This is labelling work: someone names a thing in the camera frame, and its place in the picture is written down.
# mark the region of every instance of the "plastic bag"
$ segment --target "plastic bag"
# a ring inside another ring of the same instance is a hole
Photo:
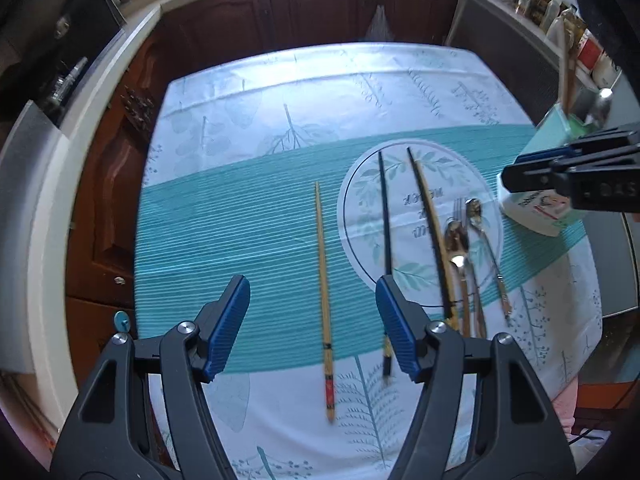
[[[367,33],[364,35],[363,41],[383,42],[393,40],[394,35],[386,20],[385,6],[379,5],[376,8],[376,13],[373,15],[373,19],[367,29]]]

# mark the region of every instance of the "blue gripper pad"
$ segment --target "blue gripper pad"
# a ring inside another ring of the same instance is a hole
[[[222,303],[225,296],[228,297],[230,293],[230,298],[228,298],[226,304],[220,304],[223,310],[209,337],[207,361],[202,369],[205,377],[211,381],[216,374],[225,369],[226,360],[229,359],[229,354],[236,341],[244,314],[246,314],[246,310],[249,307],[249,299],[251,297],[249,280],[244,276],[239,277],[240,280],[235,289],[229,290],[234,282],[234,279],[232,279],[217,302]]]
[[[404,316],[402,308],[398,304],[398,301],[406,303],[406,300],[402,296],[402,293],[398,289],[398,286],[390,276],[383,276],[376,283],[376,305],[378,306],[378,312],[382,318],[382,323],[385,325],[386,333],[391,339],[391,345],[396,353],[396,359],[400,369],[408,374],[412,381],[416,381],[421,371],[420,363],[418,362],[416,337],[414,331],[409,325],[407,319]],[[424,334],[424,327],[429,321],[427,315],[418,306],[424,322],[420,322],[420,326],[415,328],[422,331]]]

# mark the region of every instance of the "black chopstick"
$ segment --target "black chopstick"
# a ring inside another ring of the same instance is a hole
[[[393,262],[391,259],[391,228],[389,227],[389,204],[386,196],[385,163],[382,159],[382,150],[378,152],[378,168],[380,169],[380,189],[382,190],[382,221],[385,238],[385,274],[393,275]],[[384,338],[382,357],[382,376],[391,375],[391,341],[386,334]]]

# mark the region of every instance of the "teal stripe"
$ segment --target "teal stripe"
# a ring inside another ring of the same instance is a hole
[[[495,175],[526,145],[531,126],[474,126],[351,139],[254,158],[143,189],[136,237],[136,320],[141,337],[193,319],[233,274],[252,299],[225,371],[322,362],[314,182],[322,187],[336,359],[380,348],[374,294],[351,268],[338,237],[336,203],[353,162],[384,140],[417,137],[465,156],[495,192]],[[584,236],[558,238],[504,220],[502,270],[513,289]],[[484,304],[497,298],[490,287]]]

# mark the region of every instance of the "bottle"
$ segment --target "bottle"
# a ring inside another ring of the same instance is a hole
[[[560,12],[560,5],[562,4],[562,0],[551,0],[546,6],[545,16],[542,18],[540,22],[540,29],[542,32],[546,34],[551,27],[554,19],[558,17],[558,12]]]
[[[569,48],[577,54],[582,35],[584,34],[584,31],[587,30],[587,24],[576,15],[576,10],[577,9],[574,6],[571,6],[568,9],[563,10],[560,13],[560,16],[564,18],[566,28],[571,32],[572,40]]]

